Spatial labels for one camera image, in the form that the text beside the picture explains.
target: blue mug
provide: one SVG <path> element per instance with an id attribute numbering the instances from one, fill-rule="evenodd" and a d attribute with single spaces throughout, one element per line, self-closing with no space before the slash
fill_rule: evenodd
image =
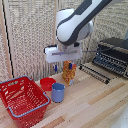
<path id="1" fill-rule="evenodd" d="M 65 86 L 60 83 L 54 83 L 52 84 L 52 93 L 51 93 L 51 99 L 53 102 L 62 102 L 64 99 L 64 89 Z"/>

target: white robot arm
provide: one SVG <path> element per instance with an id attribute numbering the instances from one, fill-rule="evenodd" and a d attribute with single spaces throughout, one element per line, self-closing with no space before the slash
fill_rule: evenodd
<path id="1" fill-rule="evenodd" d="M 57 12 L 56 46 L 45 48 L 48 63 L 75 60 L 82 57 L 82 49 L 78 41 L 85 39 L 93 31 L 91 19 L 103 8 L 122 0 L 84 0 L 74 9 Z"/>

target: red basket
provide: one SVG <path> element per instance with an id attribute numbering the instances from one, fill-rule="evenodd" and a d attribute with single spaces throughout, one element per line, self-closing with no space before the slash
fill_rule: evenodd
<path id="1" fill-rule="evenodd" d="M 30 128 L 41 121 L 51 103 L 45 92 L 27 76 L 0 83 L 0 97 L 18 128 Z"/>

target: wooden table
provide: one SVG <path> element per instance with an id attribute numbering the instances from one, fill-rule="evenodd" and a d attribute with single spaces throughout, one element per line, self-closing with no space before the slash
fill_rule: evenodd
<path id="1" fill-rule="evenodd" d="M 106 85 L 77 69 L 74 85 L 68 86 L 61 75 L 52 78 L 66 86 L 63 102 L 52 102 L 32 128 L 110 128 L 128 102 L 127 79 L 115 78 Z M 0 128 L 17 128 L 1 100 Z"/>

